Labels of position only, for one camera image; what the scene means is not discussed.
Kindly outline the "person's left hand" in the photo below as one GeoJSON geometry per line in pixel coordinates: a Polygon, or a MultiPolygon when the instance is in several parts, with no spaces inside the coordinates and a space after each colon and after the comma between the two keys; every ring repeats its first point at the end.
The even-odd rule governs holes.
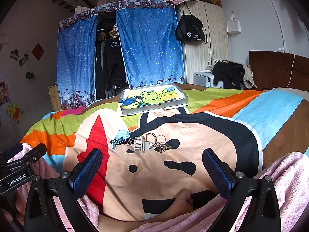
{"type": "Polygon", "coordinates": [[[23,196],[19,193],[19,191],[14,190],[8,195],[4,196],[5,200],[8,201],[8,205],[14,211],[14,215],[16,219],[19,221],[21,225],[24,224],[25,217],[25,208],[26,204],[23,199],[23,196]]]}

